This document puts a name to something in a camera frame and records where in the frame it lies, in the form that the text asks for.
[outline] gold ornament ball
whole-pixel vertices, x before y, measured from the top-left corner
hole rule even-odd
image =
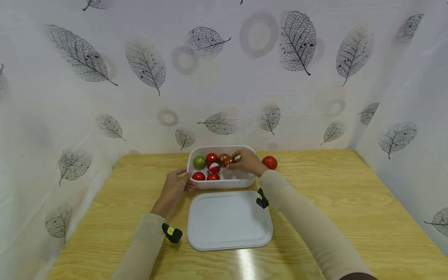
[[[232,164],[232,163],[233,163],[233,158],[229,157],[228,159],[226,159],[223,162],[223,166],[226,167],[227,165]]]
[[[229,159],[230,156],[229,156],[228,154],[220,154],[218,158],[219,158],[220,162],[221,162],[222,164],[224,164],[224,162],[225,162],[227,159]]]

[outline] leaf pattern curtain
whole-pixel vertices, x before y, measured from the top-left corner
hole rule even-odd
[[[6,0],[0,279],[45,279],[114,164],[356,149],[448,254],[448,4]]]

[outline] beige sleeve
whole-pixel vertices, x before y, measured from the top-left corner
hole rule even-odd
[[[162,224],[165,219],[159,215],[143,215],[132,237],[125,256],[116,268],[111,280],[148,280],[155,258],[159,254],[165,234]]]
[[[342,232],[286,178],[268,170],[259,183],[269,204],[278,208],[302,237],[326,279],[339,280],[355,272],[370,274]]]

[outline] table surface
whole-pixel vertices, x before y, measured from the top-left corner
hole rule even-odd
[[[378,279],[447,279],[448,260],[353,150],[257,154],[277,158],[277,171],[339,227]],[[187,159],[188,154],[123,156],[48,279],[109,279],[141,216],[157,200],[166,173]],[[257,189],[257,181],[247,188]],[[151,279],[323,279],[302,239],[272,207],[274,236],[266,246],[193,249],[185,235],[188,209],[205,192],[210,190],[183,196],[168,216],[184,236],[179,244],[164,240]]]

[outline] white plastic tray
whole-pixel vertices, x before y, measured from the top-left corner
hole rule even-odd
[[[207,178],[208,173],[206,170],[196,170],[193,165],[193,160],[195,157],[201,155],[206,157],[209,153],[215,153],[218,156],[220,154],[226,153],[228,155],[232,155],[236,150],[241,148],[246,148],[249,150],[253,150],[249,146],[244,145],[234,145],[234,146],[205,146],[199,147],[191,151],[190,156],[188,157],[187,171],[191,171],[195,173],[197,171],[201,171],[204,173]],[[231,188],[247,188],[251,186],[255,181],[255,176],[250,173],[245,173],[241,171],[232,171],[222,168],[220,173],[221,180],[215,181],[197,181],[192,179],[192,181],[197,182],[198,189],[231,189]]]
[[[253,190],[200,194],[190,204],[187,238],[199,251],[261,247],[274,233],[269,208]]]

